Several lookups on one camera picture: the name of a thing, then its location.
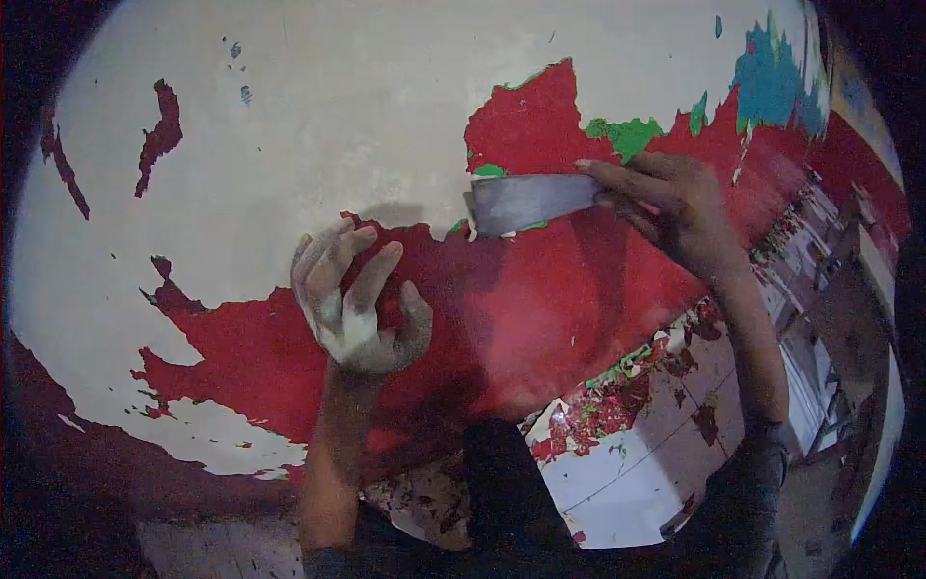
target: blue paint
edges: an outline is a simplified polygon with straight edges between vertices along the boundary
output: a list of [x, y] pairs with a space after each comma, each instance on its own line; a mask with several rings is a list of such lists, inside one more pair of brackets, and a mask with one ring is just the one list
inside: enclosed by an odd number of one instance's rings
[[825, 118], [818, 105], [819, 90], [815, 83], [810, 94], [792, 56], [785, 34], [778, 38], [775, 23], [768, 17], [768, 30], [758, 22], [746, 33], [746, 51], [736, 60], [731, 88], [740, 85], [737, 131], [746, 122], [753, 125], [785, 127], [795, 113], [796, 119], [812, 135], [823, 132]]

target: finger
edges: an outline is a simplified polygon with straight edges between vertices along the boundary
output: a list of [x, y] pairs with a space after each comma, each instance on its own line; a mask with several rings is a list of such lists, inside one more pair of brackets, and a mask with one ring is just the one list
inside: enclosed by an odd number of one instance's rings
[[402, 284], [399, 306], [405, 315], [405, 323], [393, 341], [393, 350], [398, 363], [407, 366], [428, 351], [434, 311], [411, 281]]
[[341, 312], [322, 311], [321, 305], [332, 293], [338, 292], [340, 295], [338, 286], [354, 261], [354, 256], [368, 249], [375, 241], [376, 230], [370, 226], [361, 227], [355, 232], [342, 233], [321, 254], [315, 267], [306, 276], [307, 303], [316, 319], [324, 319], [327, 323], [337, 321]]
[[634, 201], [644, 201], [666, 210], [674, 205], [671, 186], [661, 179], [603, 161], [580, 159], [576, 161], [576, 167], [595, 177], [608, 189], [622, 193]]
[[302, 238], [299, 240], [299, 245], [295, 247], [295, 252], [293, 253], [293, 263], [290, 264], [290, 272], [293, 271], [295, 264], [299, 261], [299, 258], [302, 257], [302, 254], [306, 253], [306, 248], [310, 243], [312, 243], [312, 236], [308, 233], [303, 233]]
[[321, 232], [315, 239], [311, 239], [306, 245], [302, 255], [295, 261], [293, 268], [290, 270], [290, 285], [293, 287], [296, 300], [301, 306], [306, 305], [306, 277], [315, 264], [321, 258], [321, 255], [332, 246], [339, 235], [354, 229], [354, 220], [345, 217], [337, 221], [331, 227]]
[[612, 209], [618, 217], [640, 232], [646, 241], [659, 247], [659, 228], [655, 215], [620, 194], [601, 194], [594, 201], [600, 207]]
[[344, 306], [354, 311], [366, 311], [376, 305], [386, 279], [393, 272], [402, 257], [402, 244], [392, 241], [386, 244], [380, 253], [360, 270], [347, 293], [344, 294]]
[[678, 178], [688, 168], [687, 161], [688, 157], [682, 155], [640, 151], [627, 161], [624, 167], [651, 177], [671, 181]]

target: person's left hand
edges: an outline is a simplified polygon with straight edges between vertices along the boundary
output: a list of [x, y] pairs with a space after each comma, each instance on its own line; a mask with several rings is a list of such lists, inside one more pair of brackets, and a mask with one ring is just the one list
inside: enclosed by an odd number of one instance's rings
[[341, 296], [341, 280], [354, 256], [376, 241], [376, 230], [344, 218], [314, 239], [303, 235], [293, 256], [290, 282], [296, 301], [319, 341], [341, 367], [361, 373], [399, 371], [424, 356], [431, 343], [433, 312], [411, 281], [402, 284], [405, 324], [398, 333], [377, 330], [376, 299], [402, 257], [390, 242], [361, 270]]

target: hand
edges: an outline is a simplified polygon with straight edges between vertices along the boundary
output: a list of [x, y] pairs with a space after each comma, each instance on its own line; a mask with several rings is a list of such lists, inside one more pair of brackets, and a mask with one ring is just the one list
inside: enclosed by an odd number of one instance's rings
[[747, 271], [748, 257], [727, 219], [710, 167], [690, 157], [646, 151], [623, 167], [585, 159], [576, 167], [607, 189], [596, 199], [599, 205], [614, 209], [702, 282], [714, 286]]
[[290, 282], [316, 340], [342, 368], [359, 373], [399, 371], [424, 355], [431, 343], [432, 310], [411, 281], [402, 284], [405, 325], [377, 331], [376, 300], [402, 257], [393, 241], [363, 268], [341, 296], [341, 280], [354, 256], [376, 241], [376, 230], [344, 218], [315, 239], [303, 235], [293, 256]]

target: paint scraper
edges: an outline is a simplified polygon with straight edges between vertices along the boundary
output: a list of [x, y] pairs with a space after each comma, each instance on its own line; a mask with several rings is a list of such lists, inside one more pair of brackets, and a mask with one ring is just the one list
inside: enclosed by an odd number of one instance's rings
[[479, 179], [470, 187], [463, 198], [481, 238], [589, 208], [600, 190], [588, 175], [512, 175]]

